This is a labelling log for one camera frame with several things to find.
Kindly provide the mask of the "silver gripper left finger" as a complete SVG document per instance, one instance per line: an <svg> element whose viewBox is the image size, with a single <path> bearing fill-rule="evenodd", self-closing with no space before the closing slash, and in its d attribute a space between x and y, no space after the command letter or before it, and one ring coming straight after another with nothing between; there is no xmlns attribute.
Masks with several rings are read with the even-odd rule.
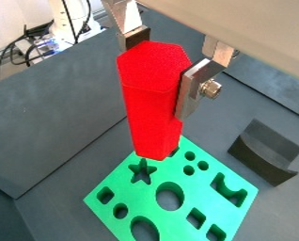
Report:
<svg viewBox="0 0 299 241"><path fill-rule="evenodd" d="M141 22L136 0L101 0L109 20L117 29L117 44L125 52L149 40L151 28Z"/></svg>

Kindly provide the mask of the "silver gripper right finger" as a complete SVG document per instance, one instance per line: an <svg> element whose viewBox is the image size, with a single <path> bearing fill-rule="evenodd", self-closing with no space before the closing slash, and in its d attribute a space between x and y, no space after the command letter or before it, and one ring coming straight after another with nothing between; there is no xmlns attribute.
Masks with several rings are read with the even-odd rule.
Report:
<svg viewBox="0 0 299 241"><path fill-rule="evenodd" d="M211 36L204 37L203 58L183 72L175 116L183 121L196 110L201 97L215 99L221 85L213 77L227 68L235 49Z"/></svg>

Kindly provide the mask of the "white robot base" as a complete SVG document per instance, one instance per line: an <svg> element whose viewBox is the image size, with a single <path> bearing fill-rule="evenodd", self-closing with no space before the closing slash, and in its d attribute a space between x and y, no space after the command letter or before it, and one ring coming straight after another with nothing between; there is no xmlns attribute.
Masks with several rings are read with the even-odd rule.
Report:
<svg viewBox="0 0 299 241"><path fill-rule="evenodd" d="M100 25L92 14L91 0L48 0L53 15L49 28L55 37L77 44L100 33Z"/></svg>

